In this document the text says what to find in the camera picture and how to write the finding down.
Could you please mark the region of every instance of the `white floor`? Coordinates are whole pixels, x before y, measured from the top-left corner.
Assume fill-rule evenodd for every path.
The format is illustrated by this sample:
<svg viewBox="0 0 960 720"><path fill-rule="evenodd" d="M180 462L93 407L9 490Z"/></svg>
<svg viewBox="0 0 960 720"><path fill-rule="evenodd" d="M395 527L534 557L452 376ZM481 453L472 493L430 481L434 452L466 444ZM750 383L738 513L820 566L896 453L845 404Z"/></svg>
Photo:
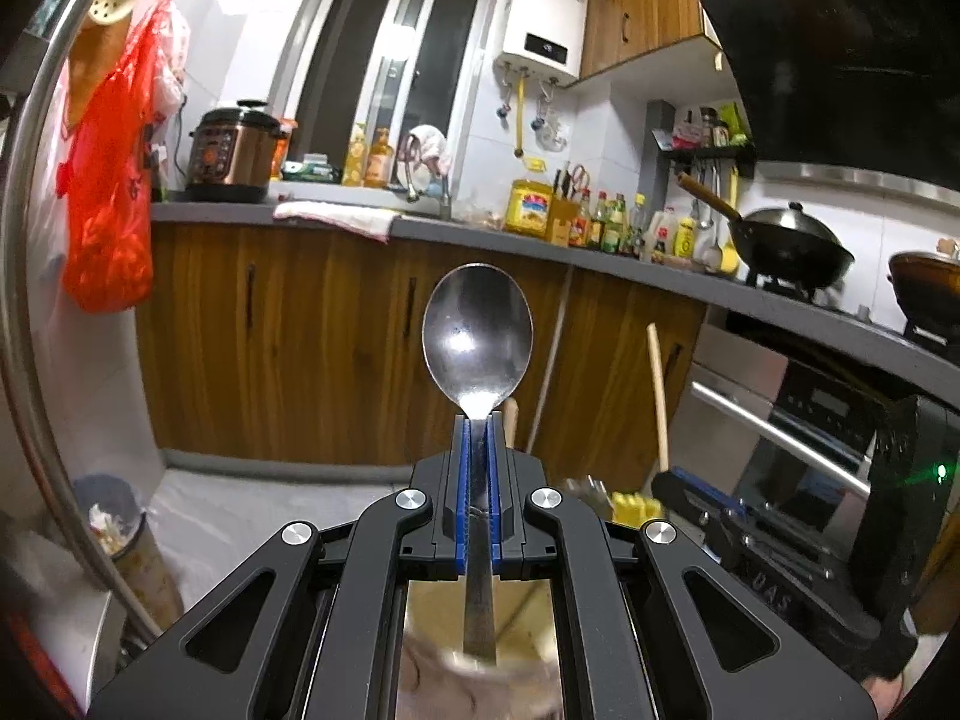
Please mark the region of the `white floor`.
<svg viewBox="0 0 960 720"><path fill-rule="evenodd" d="M390 485L306 485L170 469L148 517L190 608L288 522L330 528L360 517Z"/></svg>

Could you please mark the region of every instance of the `oven door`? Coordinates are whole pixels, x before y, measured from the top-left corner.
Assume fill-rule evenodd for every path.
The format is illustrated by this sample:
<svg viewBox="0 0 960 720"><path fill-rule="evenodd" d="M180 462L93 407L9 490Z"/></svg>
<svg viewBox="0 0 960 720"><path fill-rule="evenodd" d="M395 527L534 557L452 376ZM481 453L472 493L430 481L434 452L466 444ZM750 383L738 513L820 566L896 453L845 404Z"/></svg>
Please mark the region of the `oven door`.
<svg viewBox="0 0 960 720"><path fill-rule="evenodd" d="M870 484L870 453L776 408L695 362L670 425L671 463L722 493L769 506L817 531L846 559Z"/></svg>

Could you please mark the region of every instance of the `scissors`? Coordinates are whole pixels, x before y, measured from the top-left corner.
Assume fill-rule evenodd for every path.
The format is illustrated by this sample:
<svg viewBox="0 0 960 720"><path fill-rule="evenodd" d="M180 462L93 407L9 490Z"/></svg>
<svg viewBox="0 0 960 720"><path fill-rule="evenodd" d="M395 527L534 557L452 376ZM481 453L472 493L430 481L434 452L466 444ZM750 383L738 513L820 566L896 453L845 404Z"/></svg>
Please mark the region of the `scissors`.
<svg viewBox="0 0 960 720"><path fill-rule="evenodd" d="M575 193L580 194L583 193L584 189L590 188L590 174L583 165L577 165L570 173L570 185L573 186Z"/></svg>

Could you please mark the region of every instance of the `wok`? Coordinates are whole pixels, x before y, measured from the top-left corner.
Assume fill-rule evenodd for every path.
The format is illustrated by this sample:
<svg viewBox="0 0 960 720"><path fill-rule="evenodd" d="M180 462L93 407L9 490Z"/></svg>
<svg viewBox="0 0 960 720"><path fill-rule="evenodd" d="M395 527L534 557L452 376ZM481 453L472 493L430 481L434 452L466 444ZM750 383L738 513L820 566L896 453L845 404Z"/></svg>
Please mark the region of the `wok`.
<svg viewBox="0 0 960 720"><path fill-rule="evenodd" d="M890 258L896 302L918 327L951 335L960 327L960 262L945 254L902 251Z"/></svg>
<svg viewBox="0 0 960 720"><path fill-rule="evenodd" d="M797 202L788 208L764 208L744 218L687 173L677 180L696 199L730 220L736 253L757 274L817 290L843 278L853 264L853 255L829 227L803 213Z"/></svg>

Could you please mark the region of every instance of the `rice cooker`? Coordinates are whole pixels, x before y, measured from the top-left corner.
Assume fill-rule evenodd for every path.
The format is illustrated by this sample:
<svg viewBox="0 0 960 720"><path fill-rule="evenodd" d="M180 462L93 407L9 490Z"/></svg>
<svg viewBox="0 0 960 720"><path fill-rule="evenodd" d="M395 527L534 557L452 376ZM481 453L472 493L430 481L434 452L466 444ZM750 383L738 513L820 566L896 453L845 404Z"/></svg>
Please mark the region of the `rice cooker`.
<svg viewBox="0 0 960 720"><path fill-rule="evenodd" d="M203 114L191 133L186 199L191 202L258 203L266 199L280 122L260 100Z"/></svg>

